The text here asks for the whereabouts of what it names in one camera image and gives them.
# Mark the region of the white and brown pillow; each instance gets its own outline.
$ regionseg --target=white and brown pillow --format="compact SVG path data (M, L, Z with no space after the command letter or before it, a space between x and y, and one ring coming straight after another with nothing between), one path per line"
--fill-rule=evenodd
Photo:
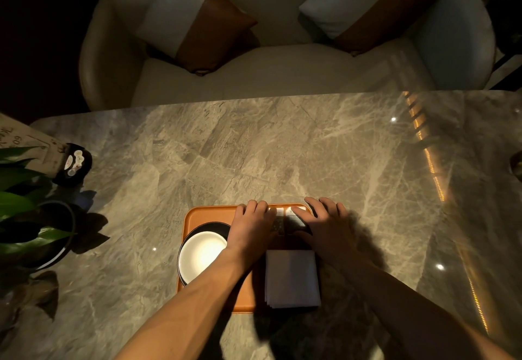
M136 34L191 73L215 70L257 21L230 0L153 0Z
M306 0L299 9L353 55L401 35L435 0Z

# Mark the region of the orange tray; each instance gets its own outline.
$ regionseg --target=orange tray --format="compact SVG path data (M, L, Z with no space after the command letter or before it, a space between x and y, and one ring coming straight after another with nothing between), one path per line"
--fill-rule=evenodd
M310 213L312 212L307 205L304 204L270 204L270 208L283 208L284 211L292 206L302 206ZM198 206L188 211L183 222L183 234L181 241L183 242L187 235L202 224L210 222L221 222L228 225L232 224L234 219L236 205L226 206ZM284 216L278 216L274 223L276 225L283 223L287 225L289 221ZM310 246L304 243L300 238L294 235L278 235L268 247L269 249L280 250L308 250ZM183 284L178 277L178 285L176 293L183 289ZM225 309L231 310L232 313L247 314L254 311L267 309L265 303L265 258L262 257L256 262L251 271L242 279L236 288L232 291Z

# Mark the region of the gray marble tabletop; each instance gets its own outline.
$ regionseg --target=gray marble tabletop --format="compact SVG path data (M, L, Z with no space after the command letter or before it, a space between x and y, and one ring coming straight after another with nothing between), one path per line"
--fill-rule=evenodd
M183 218L198 205L328 196L358 212L360 248L405 284L522 353L519 96L360 93L139 107L34 124L85 146L83 189L109 239L51 269L54 321L23 311L3 358L109 359L175 293ZM223 317L203 358L380 358L388 339L320 267L322 306Z

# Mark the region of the folded napkin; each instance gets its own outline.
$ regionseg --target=folded napkin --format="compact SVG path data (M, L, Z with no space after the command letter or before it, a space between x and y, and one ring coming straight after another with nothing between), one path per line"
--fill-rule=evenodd
M321 305L314 251L266 252L265 302L272 308Z

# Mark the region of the sofa armrest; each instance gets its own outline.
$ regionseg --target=sofa armrest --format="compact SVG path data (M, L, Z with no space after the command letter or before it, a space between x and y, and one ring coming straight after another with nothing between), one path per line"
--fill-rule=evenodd
M483 89L495 35L481 0L437 0L410 36L438 90Z
M114 8L99 0L82 44L79 76L92 111L129 107L146 55Z

